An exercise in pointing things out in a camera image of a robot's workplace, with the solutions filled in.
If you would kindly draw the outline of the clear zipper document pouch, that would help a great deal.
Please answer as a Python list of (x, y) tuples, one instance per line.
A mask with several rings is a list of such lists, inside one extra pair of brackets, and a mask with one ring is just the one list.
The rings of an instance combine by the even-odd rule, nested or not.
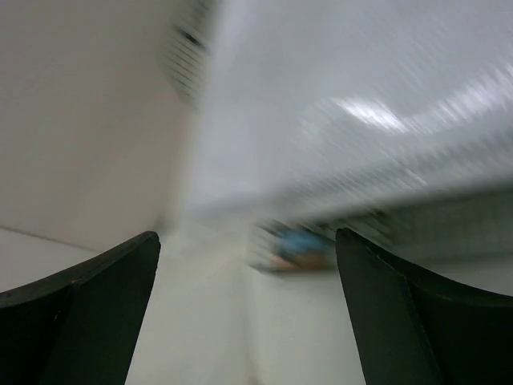
[(512, 179), (509, 1), (224, 1), (186, 209), (319, 217)]

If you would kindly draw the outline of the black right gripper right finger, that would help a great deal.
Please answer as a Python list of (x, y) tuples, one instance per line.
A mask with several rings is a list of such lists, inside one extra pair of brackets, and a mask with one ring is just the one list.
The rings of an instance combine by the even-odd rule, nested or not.
[(389, 253), (351, 229), (337, 267), (368, 384), (510, 384), (512, 298)]

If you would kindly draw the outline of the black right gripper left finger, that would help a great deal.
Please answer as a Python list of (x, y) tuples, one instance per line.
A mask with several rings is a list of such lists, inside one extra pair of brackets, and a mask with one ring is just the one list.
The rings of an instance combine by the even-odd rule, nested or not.
[(1, 294), (3, 384), (123, 384), (160, 257), (141, 233)]

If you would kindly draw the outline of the orange highlighter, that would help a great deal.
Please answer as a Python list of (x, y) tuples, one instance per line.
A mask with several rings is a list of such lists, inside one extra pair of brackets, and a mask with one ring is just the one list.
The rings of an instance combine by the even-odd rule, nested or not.
[(333, 266), (324, 254), (307, 253), (293, 255), (291, 258), (275, 257), (270, 270), (273, 272), (317, 272), (331, 270)]

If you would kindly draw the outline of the blue capped highlighter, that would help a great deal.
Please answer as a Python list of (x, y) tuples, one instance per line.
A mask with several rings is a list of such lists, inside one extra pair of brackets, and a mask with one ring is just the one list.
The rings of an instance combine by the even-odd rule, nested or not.
[(315, 233), (290, 229), (279, 236), (278, 249), (282, 253), (299, 254), (325, 250), (324, 239)]

